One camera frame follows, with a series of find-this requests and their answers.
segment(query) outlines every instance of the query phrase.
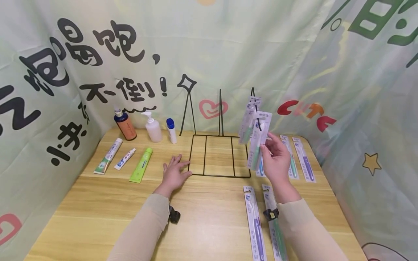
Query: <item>exclamation mark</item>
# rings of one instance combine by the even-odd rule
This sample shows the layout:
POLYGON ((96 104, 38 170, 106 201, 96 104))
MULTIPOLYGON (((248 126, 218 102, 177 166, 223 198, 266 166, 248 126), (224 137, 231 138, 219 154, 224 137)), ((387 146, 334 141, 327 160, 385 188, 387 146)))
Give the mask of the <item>exclamation mark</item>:
POLYGON ((165 77, 160 77, 160 87, 161 90, 163 91, 163 96, 167 97, 167 83, 166 83, 166 78, 165 77))

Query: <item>green toothpaste tube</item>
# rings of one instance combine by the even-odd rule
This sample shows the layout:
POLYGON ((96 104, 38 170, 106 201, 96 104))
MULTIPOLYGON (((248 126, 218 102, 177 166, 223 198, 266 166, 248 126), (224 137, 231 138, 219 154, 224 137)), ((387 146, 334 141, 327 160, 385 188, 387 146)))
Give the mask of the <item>green toothpaste tube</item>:
POLYGON ((150 161, 152 153, 153 149, 151 148, 147 148, 145 150, 144 155, 142 155, 141 160, 139 161, 138 165, 136 166, 129 179, 130 182, 141 183, 142 177, 144 176, 145 169, 148 166, 148 162, 150 161))
POLYGON ((117 151, 119 150, 123 140, 120 138, 117 138, 116 141, 113 143, 110 150, 106 153, 106 156, 102 159, 99 166, 93 171, 93 173, 104 175, 107 168, 110 165, 110 162, 112 161, 113 157, 116 155, 117 151))

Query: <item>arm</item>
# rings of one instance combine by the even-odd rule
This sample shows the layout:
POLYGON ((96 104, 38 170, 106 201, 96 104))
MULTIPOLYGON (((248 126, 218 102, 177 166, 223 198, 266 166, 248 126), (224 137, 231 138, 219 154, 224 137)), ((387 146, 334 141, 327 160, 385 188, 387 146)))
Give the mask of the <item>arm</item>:
POLYGON ((168 198, 151 194, 116 241, 107 261, 151 260, 169 214, 168 198))
POLYGON ((287 199, 277 204, 279 226, 292 245, 300 261, 348 261, 335 240, 314 216, 308 204, 290 184, 281 184, 273 189, 275 194, 287 191, 287 199))
POLYGON ((269 133, 268 136, 271 140, 266 140, 266 144, 260 147, 263 153, 264 172, 279 202, 277 209, 280 228, 299 261, 348 260, 290 183, 288 178, 290 154, 287 147, 275 135, 269 133))
POLYGON ((161 233, 166 228, 168 199, 174 190, 179 189, 191 172, 180 173, 180 169, 190 162, 180 162, 181 154, 172 157, 169 165, 164 163, 161 185, 145 201, 134 219, 122 232, 110 252, 107 261, 149 261, 161 233))

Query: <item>fabric backdrop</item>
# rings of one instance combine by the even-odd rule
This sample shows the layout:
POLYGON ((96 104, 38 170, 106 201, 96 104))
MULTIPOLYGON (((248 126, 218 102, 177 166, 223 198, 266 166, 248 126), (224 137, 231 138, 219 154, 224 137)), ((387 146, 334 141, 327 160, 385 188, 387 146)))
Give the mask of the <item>fabric backdrop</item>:
POLYGON ((118 106, 310 142, 367 257, 417 260, 417 0, 3 0, 0 259, 23 260, 118 106))

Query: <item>blue cap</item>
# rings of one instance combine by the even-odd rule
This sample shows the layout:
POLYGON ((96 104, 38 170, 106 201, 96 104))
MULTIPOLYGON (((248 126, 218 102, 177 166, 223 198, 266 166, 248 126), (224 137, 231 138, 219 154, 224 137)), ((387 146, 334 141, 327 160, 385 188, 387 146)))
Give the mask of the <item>blue cap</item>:
POLYGON ((174 121, 172 118, 168 118, 166 122, 167 122, 167 128, 174 129, 174 121))

